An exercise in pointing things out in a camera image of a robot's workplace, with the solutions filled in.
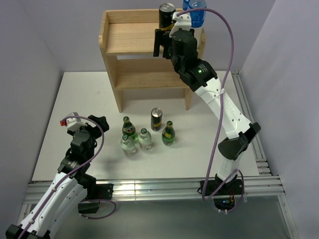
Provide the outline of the black can yellow label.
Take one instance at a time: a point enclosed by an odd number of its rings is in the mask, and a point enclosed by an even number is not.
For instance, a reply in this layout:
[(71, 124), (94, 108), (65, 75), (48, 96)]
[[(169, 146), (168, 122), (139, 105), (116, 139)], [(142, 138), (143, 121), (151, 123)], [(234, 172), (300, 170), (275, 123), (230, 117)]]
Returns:
[(172, 16), (175, 10), (175, 6), (168, 2), (163, 3), (159, 6), (159, 28), (161, 30), (172, 29)]

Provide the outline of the green bottle yellow label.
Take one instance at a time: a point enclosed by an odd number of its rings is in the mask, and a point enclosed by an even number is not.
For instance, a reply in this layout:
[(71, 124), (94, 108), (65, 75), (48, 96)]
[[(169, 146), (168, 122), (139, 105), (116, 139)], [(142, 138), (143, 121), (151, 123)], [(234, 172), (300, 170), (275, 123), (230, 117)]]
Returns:
[(167, 121), (166, 127), (162, 131), (161, 139), (165, 145), (172, 145), (175, 142), (175, 130), (172, 121)]

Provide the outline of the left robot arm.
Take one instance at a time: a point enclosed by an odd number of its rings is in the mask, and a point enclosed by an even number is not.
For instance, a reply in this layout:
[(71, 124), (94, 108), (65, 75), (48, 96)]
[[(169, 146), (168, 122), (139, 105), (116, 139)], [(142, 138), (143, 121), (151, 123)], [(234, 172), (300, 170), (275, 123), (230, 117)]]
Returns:
[(67, 210), (77, 206), (82, 200), (91, 199), (97, 193), (96, 178), (86, 172), (90, 163), (102, 150), (109, 130), (106, 117), (79, 116), (70, 113), (60, 121), (72, 136), (70, 147), (60, 163), (57, 173), (35, 208), (19, 225), (10, 225), (5, 232), (8, 239), (50, 239), (57, 224), (62, 221)]

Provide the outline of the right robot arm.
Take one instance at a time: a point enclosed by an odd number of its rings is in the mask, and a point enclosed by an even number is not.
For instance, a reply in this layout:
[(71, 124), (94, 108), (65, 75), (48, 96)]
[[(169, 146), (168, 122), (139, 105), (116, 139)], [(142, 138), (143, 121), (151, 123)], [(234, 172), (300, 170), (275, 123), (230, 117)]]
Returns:
[(169, 59), (174, 71), (189, 88), (201, 97), (219, 119), (218, 131), (225, 130), (226, 138), (215, 141), (213, 149), (219, 150), (222, 164), (215, 176), (216, 190), (227, 194), (233, 188), (242, 153), (261, 130), (237, 108), (224, 89), (212, 66), (198, 57), (197, 40), (193, 30), (179, 29), (174, 33), (155, 30), (153, 56), (158, 57), (163, 47), (163, 57)]

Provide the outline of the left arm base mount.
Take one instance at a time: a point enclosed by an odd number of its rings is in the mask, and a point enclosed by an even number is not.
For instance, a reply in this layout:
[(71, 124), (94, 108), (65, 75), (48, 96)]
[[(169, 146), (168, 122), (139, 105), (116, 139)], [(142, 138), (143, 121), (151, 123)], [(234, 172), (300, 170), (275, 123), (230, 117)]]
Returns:
[(78, 212), (80, 214), (95, 214), (100, 208), (103, 200), (110, 200), (113, 194), (114, 184), (96, 184), (89, 192), (86, 200), (96, 200), (95, 202), (81, 202), (78, 204)]

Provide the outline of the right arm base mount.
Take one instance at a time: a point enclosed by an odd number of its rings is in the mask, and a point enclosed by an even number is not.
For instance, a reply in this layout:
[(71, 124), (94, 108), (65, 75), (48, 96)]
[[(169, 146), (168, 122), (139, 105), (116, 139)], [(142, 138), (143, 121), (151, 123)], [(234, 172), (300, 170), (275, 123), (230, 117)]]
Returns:
[[(222, 183), (220, 179), (208, 180), (205, 196), (211, 195)], [(219, 210), (232, 210), (236, 206), (236, 196), (241, 196), (242, 199), (244, 193), (242, 179), (235, 177), (230, 182), (225, 183), (214, 195), (214, 205)]]

